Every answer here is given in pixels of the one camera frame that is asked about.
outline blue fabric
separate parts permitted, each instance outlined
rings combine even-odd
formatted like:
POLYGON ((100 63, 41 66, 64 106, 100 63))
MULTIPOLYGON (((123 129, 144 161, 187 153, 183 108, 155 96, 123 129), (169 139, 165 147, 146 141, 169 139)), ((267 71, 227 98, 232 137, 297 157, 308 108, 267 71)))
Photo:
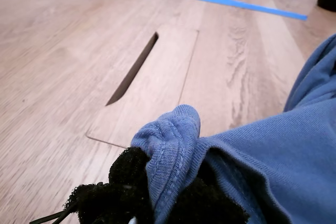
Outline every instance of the blue fabric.
POLYGON ((140 129, 131 145, 151 158, 155 223, 165 222, 202 161, 250 214, 248 223, 336 223, 335 61, 333 36, 306 62, 282 114, 199 137, 197 112, 180 105, 140 129))

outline black cable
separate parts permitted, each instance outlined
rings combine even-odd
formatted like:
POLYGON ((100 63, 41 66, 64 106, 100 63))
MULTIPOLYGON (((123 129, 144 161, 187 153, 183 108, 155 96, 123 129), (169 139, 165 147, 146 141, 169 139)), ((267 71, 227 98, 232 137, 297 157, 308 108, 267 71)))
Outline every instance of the black cable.
POLYGON ((52 224, 60 224, 61 221, 63 221, 69 214, 71 214, 74 210, 74 208, 77 207, 77 203, 72 204, 68 209, 61 211, 61 212, 57 212, 53 215, 49 215, 43 218, 40 218, 38 220, 33 220, 31 221, 29 224, 41 224, 50 220, 54 220, 57 218, 57 220, 55 220, 52 224))
POLYGON ((50 221, 50 220, 54 220, 58 217, 60 217, 62 215, 64 211, 61 211, 61 212, 57 212, 53 215, 49 215, 49 216, 46 216, 46 217, 43 217, 43 218, 40 218, 38 220, 33 220, 31 221, 29 224, 41 224, 41 223, 44 223, 44 222, 47 222, 47 221, 50 221))

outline black fuzzy fabric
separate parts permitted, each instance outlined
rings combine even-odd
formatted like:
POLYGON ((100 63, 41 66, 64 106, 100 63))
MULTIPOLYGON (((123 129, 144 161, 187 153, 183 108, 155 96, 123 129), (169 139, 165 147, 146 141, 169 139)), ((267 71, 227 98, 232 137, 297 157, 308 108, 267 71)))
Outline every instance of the black fuzzy fabric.
MULTIPOLYGON (((111 166, 109 183, 80 185, 65 209, 76 206, 81 224, 154 223, 145 166, 149 161, 140 149, 126 149, 111 166)), ((211 167, 203 162, 197 178, 179 195, 168 219, 173 223, 246 224, 248 215, 218 187, 211 167)))
POLYGON ((80 185, 69 197, 65 209, 77 204, 81 224, 153 223, 145 171, 149 158, 140 148, 128 148, 111 166, 109 183, 80 185))
POLYGON ((246 224, 248 218, 218 187, 211 167, 202 162, 196 179, 177 198, 168 224, 246 224))

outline slot cutout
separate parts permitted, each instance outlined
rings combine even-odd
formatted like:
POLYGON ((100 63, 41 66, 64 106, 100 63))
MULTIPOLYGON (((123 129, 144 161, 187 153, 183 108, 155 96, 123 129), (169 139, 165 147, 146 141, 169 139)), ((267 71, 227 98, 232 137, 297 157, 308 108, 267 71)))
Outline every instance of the slot cutout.
POLYGON ((107 105, 117 102, 123 95, 126 93, 127 89, 131 85, 132 81, 134 80, 135 76, 139 72, 140 68, 142 67, 143 63, 146 61, 147 56, 152 51, 155 43, 159 39, 159 35, 154 33, 154 35, 150 38, 147 45, 144 47, 142 52, 140 53, 139 57, 131 67, 130 71, 126 74, 124 79, 121 81, 119 86, 117 87, 116 91, 111 96, 110 100, 107 102, 107 105))

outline wooden table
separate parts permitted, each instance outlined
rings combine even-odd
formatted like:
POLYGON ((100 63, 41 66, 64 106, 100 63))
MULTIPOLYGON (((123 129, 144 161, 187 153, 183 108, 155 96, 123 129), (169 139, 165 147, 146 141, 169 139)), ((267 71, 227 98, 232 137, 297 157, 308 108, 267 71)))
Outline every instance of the wooden table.
POLYGON ((317 0, 240 1, 308 20, 195 0, 0 0, 1 223, 106 182, 132 135, 178 104, 196 107, 201 135, 281 112, 336 15, 317 0))

